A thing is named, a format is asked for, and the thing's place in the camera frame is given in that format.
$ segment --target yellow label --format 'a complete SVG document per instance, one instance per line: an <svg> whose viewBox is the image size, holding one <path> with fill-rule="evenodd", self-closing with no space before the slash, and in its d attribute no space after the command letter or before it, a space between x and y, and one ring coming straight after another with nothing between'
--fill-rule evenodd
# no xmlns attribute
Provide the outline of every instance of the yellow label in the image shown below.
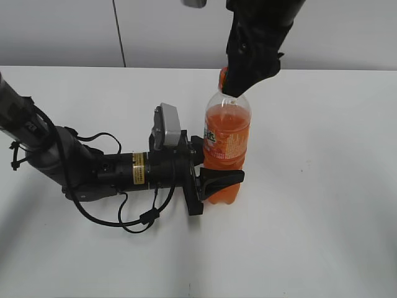
<svg viewBox="0 0 397 298"><path fill-rule="evenodd" d="M134 184L145 183L145 159L143 153L132 153L132 178Z"/></svg>

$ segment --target orange soda bottle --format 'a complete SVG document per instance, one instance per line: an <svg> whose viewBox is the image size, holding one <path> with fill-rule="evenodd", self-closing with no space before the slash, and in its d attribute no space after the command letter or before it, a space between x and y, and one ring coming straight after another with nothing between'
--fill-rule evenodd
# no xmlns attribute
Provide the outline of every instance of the orange soda bottle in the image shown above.
<svg viewBox="0 0 397 298"><path fill-rule="evenodd" d="M242 169L251 122L251 108L244 95L239 98L217 92L205 113L204 167L208 169ZM240 184L222 189L208 198L213 203L231 204Z"/></svg>

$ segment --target white wall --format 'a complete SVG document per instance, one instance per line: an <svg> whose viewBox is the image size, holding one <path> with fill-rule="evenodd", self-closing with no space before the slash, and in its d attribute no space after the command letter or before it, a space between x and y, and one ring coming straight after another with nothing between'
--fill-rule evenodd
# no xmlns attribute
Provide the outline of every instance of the white wall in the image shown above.
<svg viewBox="0 0 397 298"><path fill-rule="evenodd" d="M226 0L116 0L127 66L220 68ZM396 0L307 0L284 68L397 70ZM111 0L0 0L0 65L121 66Z"/></svg>
<svg viewBox="0 0 397 298"><path fill-rule="evenodd" d="M110 0L0 0L0 65L122 66Z"/></svg>

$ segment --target white table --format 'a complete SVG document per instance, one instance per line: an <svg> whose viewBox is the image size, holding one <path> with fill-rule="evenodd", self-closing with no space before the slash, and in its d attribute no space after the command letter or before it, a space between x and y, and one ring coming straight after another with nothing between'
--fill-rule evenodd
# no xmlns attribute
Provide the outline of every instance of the white table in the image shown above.
<svg viewBox="0 0 397 298"><path fill-rule="evenodd" d="M0 67L58 125L146 151L153 109L201 135L217 70ZM60 187L9 165L0 134L0 297L396 297L397 72L282 71L247 92L246 180L188 218L182 191L141 235L86 220ZM111 139L95 146L110 153ZM164 199L167 189L160 192ZM151 205L130 194L126 216ZM85 203L116 220L121 197Z"/></svg>

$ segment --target wire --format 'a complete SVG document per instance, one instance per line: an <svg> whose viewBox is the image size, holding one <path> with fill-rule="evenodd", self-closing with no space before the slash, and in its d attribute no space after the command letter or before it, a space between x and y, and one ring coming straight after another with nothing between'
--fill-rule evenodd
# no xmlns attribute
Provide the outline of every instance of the wire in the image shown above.
<svg viewBox="0 0 397 298"><path fill-rule="evenodd" d="M161 211L163 211L167 207L167 205L171 201L172 195L174 194L174 190L175 190L175 186L176 186L176 169L175 169L175 161L174 161L174 159L171 160L171 165L172 165L171 187L169 189L167 199L164 201L164 203L158 209L158 213L160 213ZM144 231L149 229L154 224L155 218L151 222L149 222L149 224L143 230L140 230L140 231L130 230L129 228L127 228L124 225L124 223L122 221L122 210L123 210L123 207L124 207L125 203L127 203L128 194L126 192L120 192L120 194L125 195L125 199L122 202L122 204L120 205L120 207L118 208L117 219L118 219L118 222L120 223L120 225L122 225L122 228L124 229L124 231L126 231L128 233L131 233L131 234L139 234L139 233L143 233ZM158 195L158 185L156 185L156 189L154 190L154 199L153 199L153 204L152 204L152 209L151 210L155 210L156 209L155 208L155 203L156 203L157 195Z"/></svg>
<svg viewBox="0 0 397 298"><path fill-rule="evenodd" d="M156 188L154 189L154 199L153 199L153 204L152 204L152 209L154 209L156 206L156 199L157 199L157 195L159 193L159 186L158 184L156 185Z"/></svg>
<svg viewBox="0 0 397 298"><path fill-rule="evenodd" d="M159 212L163 211L169 202L171 201L172 195L174 194L175 186L176 186L176 169L175 169L175 161L174 159L171 160L171 165L172 165L172 182L171 182L171 188L169 189L167 199L164 201L164 203L160 206Z"/></svg>
<svg viewBox="0 0 397 298"><path fill-rule="evenodd" d="M117 154L120 154L122 152L122 144L119 142L119 140L116 139L116 137L114 135L112 135L108 132L100 132L100 133L97 133L96 135L93 135L92 137L87 137L87 138L83 138L83 137L79 137L79 136L76 136L76 138L82 142L91 142L91 141L95 140L96 138L100 137L101 135L108 135L108 136L112 137L118 144Z"/></svg>
<svg viewBox="0 0 397 298"><path fill-rule="evenodd" d="M142 229L142 230L140 230L140 231L133 231L133 230L130 230L129 228L127 228L127 227L125 226L125 224L124 224L123 221L122 221L122 209L123 209L125 203L127 203L128 194L127 194L126 192L120 192L120 194L123 194L123 195L125 196L125 199L124 199L124 201L122 202L122 204L120 205L120 207L118 208L117 219L118 219L118 222L120 223L120 225L122 226L123 230L126 231L126 232L128 232L128 233L131 233L131 234L139 234L139 233L143 233L144 231L146 231L147 229L149 229L149 228L154 224L154 220L152 220L150 223L148 223L148 225L147 225L144 229ZM157 193L154 192L153 205L154 205L154 202L155 202L156 198L157 198Z"/></svg>
<svg viewBox="0 0 397 298"><path fill-rule="evenodd" d="M97 219L96 217L92 216L91 214L89 214L84 209L84 207L81 205L80 201L76 197L76 194L74 193L74 189L73 189L71 181L70 181L69 168L68 168L68 163L66 162L65 151L63 149L62 140L61 140L61 137L60 137L60 135L59 135L54 123L37 106L34 106L34 109L35 109L35 112L48 124L48 127L50 128L50 130L54 134L55 142L56 142L56 145L57 145L58 151L59 151L60 161L61 161L62 168L63 168L63 174L65 176L66 187L69 190L69 193L70 193L70 196L72 198L72 201L76 205L78 211L80 211L80 213L83 214L83 216L85 216L85 218L87 218L91 222L95 222L96 224L99 224L99 225L105 225L107 227L118 227L118 228L120 228L120 227L123 227L123 226L129 227L131 225L140 224L141 220L134 220L132 222L125 222L123 225L121 225L119 222L107 222L105 220Z"/></svg>
<svg viewBox="0 0 397 298"><path fill-rule="evenodd" d="M24 148L24 147L22 147L21 145L19 145L19 148L21 148L23 151L25 151L25 152L33 152L33 151L31 151L31 150L28 150L28 149L26 149L26 148Z"/></svg>

